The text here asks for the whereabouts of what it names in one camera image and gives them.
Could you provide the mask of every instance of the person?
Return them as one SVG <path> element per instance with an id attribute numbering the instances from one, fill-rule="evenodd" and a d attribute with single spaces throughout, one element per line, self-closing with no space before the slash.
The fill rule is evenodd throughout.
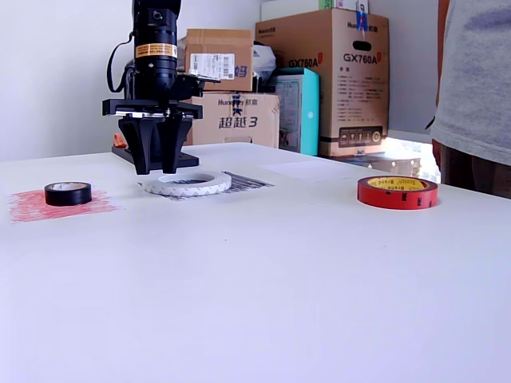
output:
<path id="1" fill-rule="evenodd" d="M 511 1 L 439 0 L 442 182 L 511 198 Z"/>

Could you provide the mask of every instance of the barcode sticker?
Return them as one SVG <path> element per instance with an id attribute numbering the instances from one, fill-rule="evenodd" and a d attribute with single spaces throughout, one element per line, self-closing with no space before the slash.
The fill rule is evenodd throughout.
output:
<path id="1" fill-rule="evenodd" d="M 233 53 L 192 53 L 190 73 L 217 80 L 234 80 L 236 55 Z"/>

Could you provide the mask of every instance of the robotic arm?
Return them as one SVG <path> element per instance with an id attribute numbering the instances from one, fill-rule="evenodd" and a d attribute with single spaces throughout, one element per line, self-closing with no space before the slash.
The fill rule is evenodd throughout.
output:
<path id="1" fill-rule="evenodd" d="M 182 102 L 202 97 L 206 80 L 178 75 L 177 18 L 181 0 L 133 0 L 133 32 L 109 60 L 110 91 L 124 90 L 124 100 L 103 101 L 104 116 L 122 116 L 119 128 L 133 155 L 137 174 L 149 174 L 152 156 L 160 155 L 164 173 L 176 173 L 181 149 L 202 107 Z M 135 39 L 134 60 L 118 88 L 113 87 L 112 63 L 119 46 Z"/>

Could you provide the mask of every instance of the red marked area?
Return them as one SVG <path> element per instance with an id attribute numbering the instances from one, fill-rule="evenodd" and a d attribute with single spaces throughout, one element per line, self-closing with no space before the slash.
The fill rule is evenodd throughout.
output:
<path id="1" fill-rule="evenodd" d="M 73 215 L 106 213 L 116 211 L 105 191 L 93 190 L 93 200 L 85 205 L 55 207 L 46 204 L 44 190 L 13 194 L 8 199 L 12 222 L 32 222 L 42 219 L 65 218 Z"/>

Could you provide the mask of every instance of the red double-sided tape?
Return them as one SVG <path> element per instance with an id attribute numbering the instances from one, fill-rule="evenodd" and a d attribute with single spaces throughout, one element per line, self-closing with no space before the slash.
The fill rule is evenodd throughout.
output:
<path id="1" fill-rule="evenodd" d="M 358 200 L 384 209 L 429 209 L 438 203 L 438 185 L 410 177 L 364 178 L 358 182 Z"/>

